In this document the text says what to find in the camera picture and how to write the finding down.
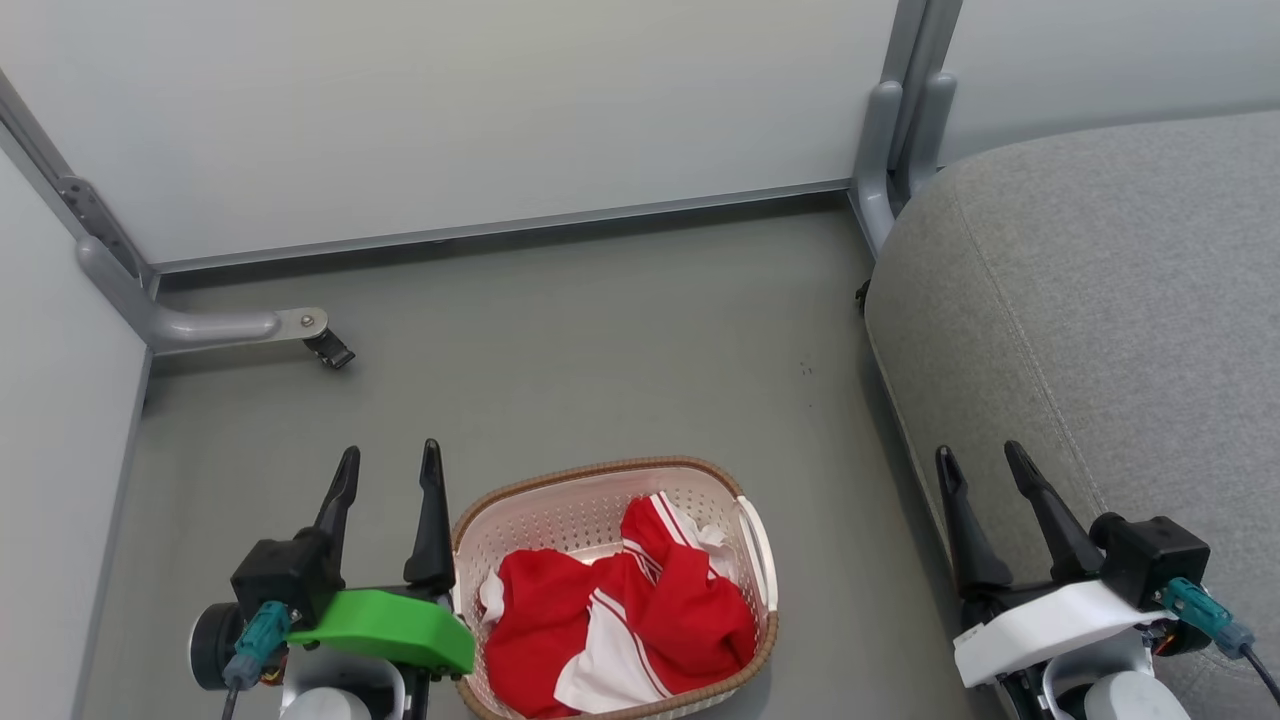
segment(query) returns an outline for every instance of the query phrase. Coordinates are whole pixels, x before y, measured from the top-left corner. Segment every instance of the red and white garment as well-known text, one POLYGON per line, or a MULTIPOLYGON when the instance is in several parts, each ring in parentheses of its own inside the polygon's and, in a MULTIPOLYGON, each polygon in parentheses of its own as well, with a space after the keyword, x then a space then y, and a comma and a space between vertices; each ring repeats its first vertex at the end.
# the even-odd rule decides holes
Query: red and white garment
POLYGON ((755 619, 724 534, 666 493, 622 519, 623 552, 585 565, 508 555, 480 587, 489 687, 526 717, 609 712, 704 688, 755 655, 755 619))

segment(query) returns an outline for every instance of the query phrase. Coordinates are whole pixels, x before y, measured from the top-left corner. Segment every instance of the teal cable connector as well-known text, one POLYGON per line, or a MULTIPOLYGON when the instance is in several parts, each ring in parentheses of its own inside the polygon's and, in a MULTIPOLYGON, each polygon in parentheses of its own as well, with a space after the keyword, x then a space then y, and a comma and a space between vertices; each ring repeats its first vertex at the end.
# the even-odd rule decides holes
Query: teal cable connector
POLYGON ((244 626, 236 641, 236 656, 223 670, 223 680, 228 688, 247 691, 257 684, 262 665, 278 647, 284 644, 292 626, 289 609, 283 602, 264 602, 257 614, 244 626))
POLYGON ((1244 656, 1253 644, 1253 630, 1235 621, 1222 603, 1185 578, 1174 578, 1161 593, 1160 603, 1179 620, 1213 638, 1222 655, 1231 660, 1244 656))

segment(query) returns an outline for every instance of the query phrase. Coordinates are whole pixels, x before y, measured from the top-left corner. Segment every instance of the gray sofa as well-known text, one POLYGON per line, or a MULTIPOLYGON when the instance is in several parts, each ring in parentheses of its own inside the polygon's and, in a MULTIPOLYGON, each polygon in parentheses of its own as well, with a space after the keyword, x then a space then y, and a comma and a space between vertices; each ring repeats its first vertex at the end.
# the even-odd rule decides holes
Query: gray sofa
MULTIPOLYGON (((1280 113, 1088 131, 940 173, 904 209, 867 324, 929 501, 950 445, 1018 580, 1050 559, 1002 455, 1082 523, 1169 515, 1280 666, 1280 113)), ((1245 662, 1157 659, 1192 717, 1272 717, 1245 662)))

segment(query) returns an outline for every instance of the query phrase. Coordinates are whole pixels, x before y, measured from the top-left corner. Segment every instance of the white plastic basket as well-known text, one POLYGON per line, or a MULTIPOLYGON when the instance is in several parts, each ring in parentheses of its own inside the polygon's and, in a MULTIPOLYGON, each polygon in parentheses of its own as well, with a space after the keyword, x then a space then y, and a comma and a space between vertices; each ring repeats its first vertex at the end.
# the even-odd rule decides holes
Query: white plastic basket
POLYGON ((705 710, 733 694, 768 661, 778 632, 778 582, 769 539, 755 507, 719 468, 692 457, 623 460, 566 470, 493 492, 472 505, 453 529, 458 583, 453 607, 476 635, 476 669, 458 692, 477 716, 522 719, 494 697, 481 648, 480 583, 502 559, 521 548, 553 548, 584 561, 622 551, 620 527, 627 505, 664 491, 698 525, 718 525, 740 569, 742 596, 755 614, 755 657, 732 678, 695 692, 630 710, 590 715, 608 720, 672 719, 705 710))

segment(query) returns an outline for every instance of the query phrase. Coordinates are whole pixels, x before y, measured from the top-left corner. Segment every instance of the gray floor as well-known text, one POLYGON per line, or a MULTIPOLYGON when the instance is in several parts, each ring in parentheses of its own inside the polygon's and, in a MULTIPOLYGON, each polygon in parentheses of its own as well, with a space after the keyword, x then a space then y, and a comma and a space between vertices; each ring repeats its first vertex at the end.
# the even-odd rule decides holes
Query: gray floor
MULTIPOLYGON (((189 291, 187 307, 323 305, 358 354, 298 347, 161 368, 127 489, 86 717, 216 717, 186 637, 255 539, 312 520, 364 454, 343 573, 399 579, 422 439, 454 518, 500 486, 623 457, 728 469, 769 529, 773 660, 703 717, 993 716, 951 665, 942 555, 876 379, 841 209, 189 291)), ((279 693, 242 696, 241 720, 279 693)), ((430 716, 461 719, 452 687, 430 716)))

